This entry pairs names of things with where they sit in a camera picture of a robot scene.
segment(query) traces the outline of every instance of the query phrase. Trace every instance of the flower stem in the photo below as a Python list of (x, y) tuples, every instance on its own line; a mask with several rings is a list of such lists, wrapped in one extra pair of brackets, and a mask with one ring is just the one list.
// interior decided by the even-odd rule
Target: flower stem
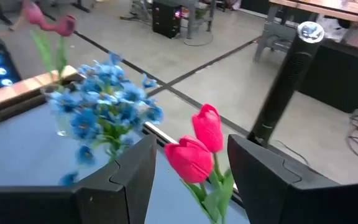
[(219, 180), (222, 180), (223, 175), (221, 173), (221, 170), (219, 169), (218, 155), (216, 153), (213, 153), (213, 155), (214, 155), (214, 170), (215, 170), (215, 173), (218, 176)]
[(205, 184), (204, 182), (200, 183), (200, 187), (201, 187), (201, 191), (204, 194), (204, 197), (206, 197), (207, 193), (206, 193), (206, 189), (205, 189)]

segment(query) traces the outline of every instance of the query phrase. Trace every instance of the pink tulip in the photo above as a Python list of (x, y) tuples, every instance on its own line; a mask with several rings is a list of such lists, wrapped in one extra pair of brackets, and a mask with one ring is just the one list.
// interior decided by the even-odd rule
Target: pink tulip
[(23, 13), (25, 19), (31, 24), (41, 26), (45, 23), (44, 14), (34, 2), (23, 0)]
[(211, 152), (191, 136), (183, 136), (179, 144), (165, 145), (165, 155), (179, 176), (189, 184), (204, 182), (213, 169)]
[(56, 24), (49, 24), (45, 21), (44, 14), (34, 2), (23, 1), (23, 12), (25, 19), (34, 25), (38, 25), (44, 31), (55, 31), (63, 37), (68, 37), (74, 33), (76, 19), (66, 15), (59, 19)]
[(200, 113), (191, 118), (196, 137), (211, 152), (223, 149), (221, 118), (217, 109), (209, 104), (201, 107)]
[(62, 17), (55, 26), (55, 32), (63, 37), (69, 37), (74, 33), (76, 20), (73, 16)]

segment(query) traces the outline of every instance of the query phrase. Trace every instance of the glass vase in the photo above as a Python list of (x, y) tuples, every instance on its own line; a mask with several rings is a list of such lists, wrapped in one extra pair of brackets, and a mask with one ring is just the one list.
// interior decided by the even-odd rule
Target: glass vase
[(63, 87), (61, 85), (51, 84), (42, 87), (40, 91), (45, 96), (45, 99), (51, 109), (52, 116), (55, 119), (56, 133), (59, 136), (69, 136), (71, 114), (59, 112), (56, 108), (56, 101), (54, 101), (54, 95), (61, 93), (63, 91)]

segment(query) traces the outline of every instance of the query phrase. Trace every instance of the wooden board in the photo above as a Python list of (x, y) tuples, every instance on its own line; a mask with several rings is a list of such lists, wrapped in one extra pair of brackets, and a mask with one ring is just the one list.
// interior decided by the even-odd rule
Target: wooden board
[[(77, 71), (72, 66), (67, 65), (63, 71), (62, 77), (68, 78), (77, 74)], [(52, 72), (53, 79), (57, 80), (57, 71)], [(0, 103), (23, 95), (32, 90), (40, 89), (45, 85), (51, 84), (53, 81), (48, 73), (37, 75), (36, 77), (28, 78), (26, 80), (19, 81), (11, 86), (0, 88)]]
[(358, 3), (347, 2), (342, 4), (341, 0), (300, 0), (300, 2), (291, 0), (269, 0), (270, 3), (279, 4), (286, 7), (298, 8), (309, 12), (333, 16), (338, 19), (348, 21), (358, 21)]

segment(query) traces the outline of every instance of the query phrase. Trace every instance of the concrete floor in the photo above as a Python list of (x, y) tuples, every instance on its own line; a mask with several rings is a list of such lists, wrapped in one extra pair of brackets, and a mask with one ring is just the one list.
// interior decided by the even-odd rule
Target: concrete floor
[[(59, 10), (46, 9), (46, 12), (53, 16), (68, 12), (74, 14), (78, 19), (79, 33), (122, 54), (126, 60), (165, 83), (250, 42), (261, 34), (264, 24), (263, 19), (242, 12), (216, 11), (213, 41), (202, 47), (190, 47), (183, 43), (183, 39), (170, 40), (153, 33), (149, 26), (140, 22), (119, 20), (118, 17), (128, 10), (129, 2), (110, 0), (96, 5), (90, 14), (69, 5), (62, 5)], [(0, 36), (23, 78), (45, 71), (29, 36), (29, 31), (34, 28), (25, 24), (16, 32), (8, 33), (0, 24)], [(195, 37), (198, 40), (207, 36), (199, 35)], [(49, 36), (57, 42), (56, 35)], [(74, 67), (92, 63), (92, 60), (103, 61), (107, 57), (103, 51), (76, 35), (68, 42), (69, 61)], [(254, 63), (255, 48), (256, 44), (250, 44), (193, 75), (187, 75), (173, 85), (173, 90), (168, 88), (157, 93), (154, 97), (165, 110), (165, 121), (159, 128), (174, 139), (191, 134), (190, 118), (196, 113), (196, 107), (200, 103), (211, 103), (230, 121), (228, 124), (234, 123), (240, 129), (249, 130), (284, 58), (284, 54), (279, 52), (266, 51), (260, 62)], [(139, 72), (123, 67), (131, 80), (140, 82)], [(223, 132), (226, 137), (231, 133), (241, 134), (239, 128), (224, 125)], [(350, 128), (348, 114), (297, 93), (273, 138), (300, 153), (313, 169), (330, 179), (342, 184), (356, 183), (358, 157), (345, 144)], [(272, 144), (304, 162), (279, 142), (273, 140)], [(221, 152), (220, 160), (221, 164), (228, 166), (226, 152)]]

